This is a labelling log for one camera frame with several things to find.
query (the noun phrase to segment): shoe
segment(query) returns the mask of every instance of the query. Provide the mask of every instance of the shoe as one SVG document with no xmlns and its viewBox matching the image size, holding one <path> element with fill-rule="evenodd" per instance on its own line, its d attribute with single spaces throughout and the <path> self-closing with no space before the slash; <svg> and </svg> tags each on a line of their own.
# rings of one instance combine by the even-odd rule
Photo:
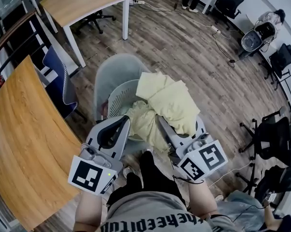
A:
<svg viewBox="0 0 291 232">
<path fill-rule="evenodd" d="M 132 167 L 126 167 L 126 168 L 123 169 L 123 175 L 124 175 L 125 179 L 127 179 L 127 175 L 129 173 L 136 174 L 136 171 Z"/>
<path fill-rule="evenodd" d="M 216 198 L 215 198 L 216 202 L 223 201 L 223 200 L 224 200 L 224 197 L 221 194 L 216 196 Z"/>
<path fill-rule="evenodd" d="M 197 10 L 197 9 L 194 9 L 194 10 L 189 9 L 188 11 L 189 11 L 189 12 L 193 12 L 193 13 L 198 13 L 198 10 Z"/>
<path fill-rule="evenodd" d="M 142 154 L 144 154 L 146 151 L 150 151 L 153 154 L 153 149 L 143 149 Z"/>
</svg>

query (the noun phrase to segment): yellow cloth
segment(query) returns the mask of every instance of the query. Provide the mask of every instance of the yellow cloth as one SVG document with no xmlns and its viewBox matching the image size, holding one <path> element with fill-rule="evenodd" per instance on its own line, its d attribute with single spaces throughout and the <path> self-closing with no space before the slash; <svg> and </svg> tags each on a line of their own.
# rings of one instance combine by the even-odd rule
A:
<svg viewBox="0 0 291 232">
<path fill-rule="evenodd" d="M 156 112 L 148 104 L 136 101 L 126 115 L 130 118 L 130 136 L 137 134 L 160 151 L 169 149 L 156 124 Z"/>
<path fill-rule="evenodd" d="M 136 95 L 147 100 L 177 134 L 195 134 L 195 121 L 200 110 L 182 81 L 175 82 L 161 72 L 143 72 Z"/>
</svg>

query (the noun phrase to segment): table leg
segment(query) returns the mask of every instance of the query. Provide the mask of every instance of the table leg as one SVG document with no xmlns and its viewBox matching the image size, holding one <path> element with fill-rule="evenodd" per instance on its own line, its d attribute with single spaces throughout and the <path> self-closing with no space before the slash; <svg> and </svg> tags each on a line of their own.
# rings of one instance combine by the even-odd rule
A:
<svg viewBox="0 0 291 232">
<path fill-rule="evenodd" d="M 129 0 L 123 1 L 123 39 L 128 38 Z"/>
<path fill-rule="evenodd" d="M 54 30 L 54 33 L 58 33 L 57 28 L 56 28 L 56 26 L 55 26 L 55 24 L 54 24 L 54 21 L 53 21 L 51 15 L 49 14 L 49 12 L 47 12 L 45 9 L 44 9 L 44 12 L 45 12 L 45 14 L 47 15 L 47 18 L 48 18 L 48 20 L 49 20 L 49 22 L 50 22 L 50 24 L 51 24 L 51 27 L 52 27 L 53 30 Z"/>
<path fill-rule="evenodd" d="M 86 66 L 85 61 L 84 61 L 84 59 L 81 55 L 81 52 L 77 46 L 77 43 L 72 35 L 72 32 L 70 30 L 70 26 L 64 26 L 63 29 L 66 33 L 67 39 L 68 39 L 72 49 L 74 51 L 74 54 L 77 56 L 78 61 L 80 62 L 82 67 L 85 67 Z"/>
<path fill-rule="evenodd" d="M 41 12 L 40 12 L 40 9 L 38 8 L 38 5 L 36 3 L 36 0 L 31 0 L 31 3 L 33 4 L 33 6 L 35 7 L 35 9 L 37 10 L 38 15 L 41 16 Z"/>
<path fill-rule="evenodd" d="M 212 3 L 213 0 L 208 0 L 205 7 L 204 7 L 204 10 L 202 11 L 202 14 L 205 14 L 206 11 L 208 10 L 208 7 L 210 6 L 210 4 Z"/>
<path fill-rule="evenodd" d="M 210 12 L 213 11 L 213 9 L 214 9 L 214 7 L 215 7 L 215 6 L 214 6 L 214 5 L 215 5 L 215 2 L 216 2 L 216 0 L 213 0 L 213 1 L 212 1 L 212 3 L 211 3 L 211 6 L 212 6 L 212 7 L 209 9 Z"/>
</svg>

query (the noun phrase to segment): laminate floor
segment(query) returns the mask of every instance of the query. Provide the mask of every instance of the laminate floor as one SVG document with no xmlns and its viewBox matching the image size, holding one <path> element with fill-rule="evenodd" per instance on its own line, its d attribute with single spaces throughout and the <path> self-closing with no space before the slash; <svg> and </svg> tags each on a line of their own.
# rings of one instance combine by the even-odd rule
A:
<svg viewBox="0 0 291 232">
<path fill-rule="evenodd" d="M 173 10 L 177 0 L 144 1 L 157 8 Z M 203 5 L 199 4 L 197 8 L 202 11 Z M 180 3 L 177 10 L 180 13 L 150 10 L 153 8 L 146 4 L 130 7 L 129 35 L 126 41 L 122 40 L 121 4 L 103 10 L 104 14 L 117 17 L 116 21 L 99 20 L 104 30 L 103 34 L 99 34 L 95 27 L 88 25 L 81 30 L 80 35 L 75 35 L 87 66 L 80 69 L 72 77 L 72 81 L 80 100 L 79 108 L 89 118 L 89 122 L 84 123 L 77 115 L 73 115 L 68 119 L 68 124 L 84 141 L 94 124 L 93 95 L 97 69 L 104 60 L 114 54 L 133 54 L 152 72 L 160 71 L 174 80 L 182 80 L 186 83 L 201 111 L 207 131 L 220 141 L 229 159 L 228 164 L 207 179 L 208 185 L 211 185 L 228 171 L 239 169 L 249 163 L 249 155 L 252 154 L 253 148 L 246 153 L 238 153 L 238 148 L 250 141 L 250 136 L 239 127 L 239 123 L 245 122 L 252 127 L 252 118 L 261 121 L 263 116 L 278 110 L 281 106 L 287 108 L 289 106 L 283 91 L 280 88 L 274 91 L 270 81 L 264 80 L 265 70 L 258 65 L 262 60 L 258 54 L 235 63 L 234 68 L 227 64 L 228 58 L 219 51 L 218 46 L 229 58 L 237 60 L 239 32 L 226 31 L 226 26 L 219 23 L 216 27 L 227 38 L 231 36 L 230 40 L 218 34 L 213 35 L 211 28 L 204 27 L 214 24 L 214 17 L 211 14 L 205 15 L 200 12 L 192 14 L 183 11 Z M 181 13 L 199 23 L 188 20 Z M 57 40 L 78 63 L 63 30 L 59 25 L 57 28 L 59 29 Z M 135 156 L 126 156 L 124 162 L 138 169 L 138 160 Z M 162 172 L 171 178 L 172 170 L 167 156 L 163 153 L 155 153 L 155 162 Z M 256 164 L 258 178 L 261 178 L 265 170 L 271 166 L 281 165 L 275 159 L 264 161 L 259 157 Z M 218 194 L 226 196 L 236 189 L 244 189 L 244 183 L 235 177 L 235 172 L 237 171 L 226 175 L 210 187 L 214 196 Z M 239 172 L 250 177 L 251 169 L 246 167 Z M 177 183 L 184 199 L 188 201 L 186 184 L 181 181 Z M 120 177 L 114 185 L 118 188 L 124 184 L 124 178 Z M 76 197 L 69 202 L 35 231 L 70 231 L 78 200 L 79 197 Z"/>
</svg>

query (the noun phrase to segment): gray t-shirt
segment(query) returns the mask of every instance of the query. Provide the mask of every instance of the gray t-shirt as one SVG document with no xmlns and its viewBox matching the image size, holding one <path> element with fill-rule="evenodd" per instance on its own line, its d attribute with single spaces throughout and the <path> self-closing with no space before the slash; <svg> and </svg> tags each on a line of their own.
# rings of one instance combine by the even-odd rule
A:
<svg viewBox="0 0 291 232">
<path fill-rule="evenodd" d="M 202 220 L 187 212 L 181 200 L 164 192 L 143 191 L 114 203 L 101 232 L 237 232 L 226 216 Z"/>
</svg>

